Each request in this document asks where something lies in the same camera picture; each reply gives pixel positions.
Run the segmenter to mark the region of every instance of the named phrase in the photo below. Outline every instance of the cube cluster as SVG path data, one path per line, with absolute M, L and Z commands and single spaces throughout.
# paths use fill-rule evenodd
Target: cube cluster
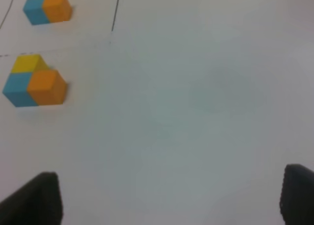
M 26 0 L 23 11 L 32 25 L 69 21 L 72 15 L 68 0 Z
M 2 93 L 15 107 L 57 105 L 65 99 L 67 84 L 39 54 L 19 56 Z

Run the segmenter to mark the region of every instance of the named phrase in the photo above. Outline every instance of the cube face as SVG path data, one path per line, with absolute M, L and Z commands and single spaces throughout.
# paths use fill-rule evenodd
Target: cube face
M 68 0 L 45 0 L 43 9 L 51 23 L 68 21 L 71 19 L 72 7 Z
M 33 73 L 27 92 L 38 105 L 57 105 L 63 103 L 66 87 L 58 71 L 38 71 Z
M 50 23 L 42 6 L 44 0 L 27 0 L 23 8 L 24 13 L 28 17 L 32 25 L 41 25 Z
M 27 86 L 32 73 L 10 74 L 3 89 L 3 94 L 16 107 L 37 106 L 37 103 L 27 92 Z
M 17 57 L 11 73 L 28 73 L 48 69 L 49 67 L 41 55 L 22 55 Z

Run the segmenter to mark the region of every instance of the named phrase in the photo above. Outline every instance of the orange cube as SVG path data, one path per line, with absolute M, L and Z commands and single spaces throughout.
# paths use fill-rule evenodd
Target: orange cube
M 65 99 L 67 84 L 56 70 L 34 72 L 27 92 L 38 105 L 58 105 Z
M 43 10 L 51 23 L 69 21 L 72 15 L 68 0 L 44 0 Z

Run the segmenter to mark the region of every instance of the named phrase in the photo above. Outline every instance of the block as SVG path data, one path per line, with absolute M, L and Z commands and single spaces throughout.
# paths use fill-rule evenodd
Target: block
M 67 84 L 56 70 L 34 72 L 27 92 L 38 105 L 62 104 L 65 99 Z
M 44 12 L 51 23 L 69 21 L 72 15 L 72 7 L 68 0 L 45 0 Z
M 39 54 L 18 56 L 11 73 L 35 72 L 49 70 L 49 67 Z
M 37 103 L 27 92 L 27 86 L 32 73 L 10 74 L 2 93 L 16 107 L 37 106 Z
M 44 10 L 44 0 L 26 0 L 23 11 L 32 25 L 50 23 Z

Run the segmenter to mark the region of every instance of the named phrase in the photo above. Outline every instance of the white surface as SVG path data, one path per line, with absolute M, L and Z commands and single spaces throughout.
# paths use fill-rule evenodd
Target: white surface
M 0 97 L 0 197 L 48 170 L 65 225 L 283 225 L 285 165 L 314 169 L 312 2 L 121 0 L 110 36 L 42 52 L 63 106 Z
M 0 55 L 20 54 L 90 45 L 111 32 L 117 0 L 69 0 L 70 21 L 32 26 L 23 12 L 26 0 L 14 0 L 0 33 Z M 0 0 L 3 18 L 11 0 Z

